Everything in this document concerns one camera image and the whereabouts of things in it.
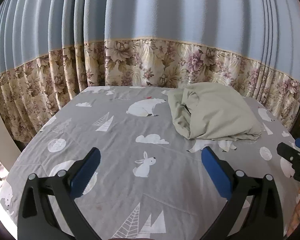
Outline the person's right hand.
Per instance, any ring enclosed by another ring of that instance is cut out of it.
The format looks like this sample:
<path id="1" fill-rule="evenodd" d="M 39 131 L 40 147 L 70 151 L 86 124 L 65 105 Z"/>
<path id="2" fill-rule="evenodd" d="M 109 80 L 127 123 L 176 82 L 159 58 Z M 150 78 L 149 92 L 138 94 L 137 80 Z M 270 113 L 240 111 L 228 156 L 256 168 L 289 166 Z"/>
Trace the person's right hand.
<path id="1" fill-rule="evenodd" d="M 290 224 L 287 230 L 287 237 L 289 237 L 293 233 L 293 231 L 298 227 L 299 224 L 300 224 L 300 199 L 298 204 L 295 206 L 292 218 L 290 220 Z"/>

